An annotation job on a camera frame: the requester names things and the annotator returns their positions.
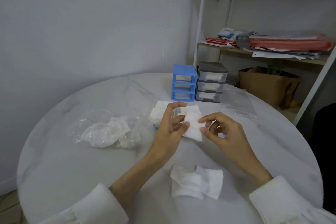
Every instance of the marble tabletop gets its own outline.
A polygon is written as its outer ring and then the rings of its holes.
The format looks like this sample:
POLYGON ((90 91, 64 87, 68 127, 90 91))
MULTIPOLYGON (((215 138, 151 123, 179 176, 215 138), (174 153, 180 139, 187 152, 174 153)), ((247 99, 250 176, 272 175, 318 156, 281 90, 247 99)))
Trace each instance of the marble tabletop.
MULTIPOLYGON (((141 116, 157 100, 170 100, 172 74, 150 73, 114 78, 87 87, 52 108, 30 133, 17 173, 19 199, 34 224, 70 207, 98 183, 110 186, 149 149, 93 148, 73 143, 65 133, 90 108, 141 116)), ((258 118, 233 114, 218 103, 199 105, 203 115, 222 111, 240 122, 256 156, 272 175, 282 175, 317 207, 322 206, 321 173, 308 143, 282 114, 249 95, 258 118)), ((128 210, 129 223, 262 223, 248 199, 255 189, 221 151, 207 139, 183 139, 170 161, 144 185, 128 210), (170 196, 172 164, 223 169, 219 200, 170 196)))

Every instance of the sleeve cuff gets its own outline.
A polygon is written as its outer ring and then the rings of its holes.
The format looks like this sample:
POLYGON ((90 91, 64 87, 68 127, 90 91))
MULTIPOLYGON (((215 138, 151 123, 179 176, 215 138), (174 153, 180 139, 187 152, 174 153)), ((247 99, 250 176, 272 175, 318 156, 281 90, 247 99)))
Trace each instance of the sleeve cuff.
POLYGON ((283 223, 313 208, 282 176, 275 177, 249 197, 265 223, 283 223))
POLYGON ((128 222, 124 209, 110 190, 101 183, 71 209, 80 222, 85 224, 128 222))

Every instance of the white sweater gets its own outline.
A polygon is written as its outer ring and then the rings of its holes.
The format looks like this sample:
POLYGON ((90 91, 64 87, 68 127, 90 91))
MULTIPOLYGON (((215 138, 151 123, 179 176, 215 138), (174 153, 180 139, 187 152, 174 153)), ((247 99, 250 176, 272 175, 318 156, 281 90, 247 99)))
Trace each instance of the white sweater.
MULTIPOLYGON (((314 208, 278 176, 250 194, 264 223, 336 223, 336 216, 314 208)), ((124 224, 128 217, 113 194, 103 185, 69 209, 40 224, 124 224)))

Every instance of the blue drawer unit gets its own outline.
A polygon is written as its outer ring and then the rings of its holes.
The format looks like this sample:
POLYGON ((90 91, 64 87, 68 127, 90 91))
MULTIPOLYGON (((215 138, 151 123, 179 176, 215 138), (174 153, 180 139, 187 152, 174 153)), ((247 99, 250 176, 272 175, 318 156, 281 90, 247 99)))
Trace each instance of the blue drawer unit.
POLYGON ((197 72, 194 66, 174 64, 171 100, 194 101, 196 84, 197 72))

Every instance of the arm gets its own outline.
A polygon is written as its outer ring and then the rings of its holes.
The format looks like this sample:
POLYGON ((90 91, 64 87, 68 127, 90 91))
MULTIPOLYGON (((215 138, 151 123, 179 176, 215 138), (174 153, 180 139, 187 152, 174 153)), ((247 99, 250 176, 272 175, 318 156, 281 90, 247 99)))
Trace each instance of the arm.
POLYGON ((314 208, 283 177, 272 177, 254 154, 241 124, 221 112, 204 116, 199 122, 207 122, 206 127, 209 127, 201 128, 201 133, 257 185, 250 200, 264 223, 336 223, 336 216, 314 208), (226 137, 218 137, 220 132, 226 137))
POLYGON ((171 118, 173 110, 186 103, 168 104, 152 146, 147 154, 108 189, 99 184, 90 194, 71 208, 48 218, 40 224, 125 224, 125 210, 146 181, 176 152, 182 135, 190 124, 181 124, 184 115, 171 118))

